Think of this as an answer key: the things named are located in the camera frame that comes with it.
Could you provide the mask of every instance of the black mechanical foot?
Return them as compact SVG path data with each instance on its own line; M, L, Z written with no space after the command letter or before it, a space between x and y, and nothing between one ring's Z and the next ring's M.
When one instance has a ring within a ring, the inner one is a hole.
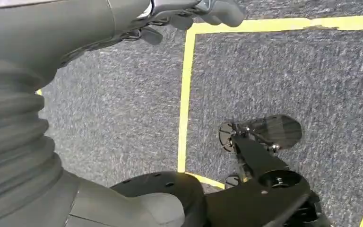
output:
M238 173L232 174L226 179L226 189L240 188L248 183L252 183L252 187L254 187L259 183L267 189L256 192L254 196L261 194L264 197L263 203L265 203L265 198L271 192L279 193L281 197L289 196L289 190L292 187L299 188L298 186L301 185L301 192L297 191L296 196L304 196L305 191L309 189L307 183L303 184L304 178L298 173L290 171L286 163L272 155L281 149L293 147L302 136L300 123L285 115L222 124L219 129L220 143L224 150L234 151L239 162ZM301 206L297 207L282 223L283 227L330 226L321 211L319 196L313 191L306 196L306 200L302 201ZM266 205L269 207L269 211L272 211L281 204L275 201L274 204Z

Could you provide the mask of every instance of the floor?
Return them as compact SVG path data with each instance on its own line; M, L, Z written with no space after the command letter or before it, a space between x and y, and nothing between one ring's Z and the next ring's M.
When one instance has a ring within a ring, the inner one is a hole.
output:
M250 0L247 19L363 15L363 0ZM177 170L186 34L85 54L42 89L48 134L65 168L111 186ZM304 138L279 156L321 196L335 227L363 219L363 31L196 35L185 170L216 181L233 171L216 133L229 120L287 114ZM206 186L209 192L215 188Z

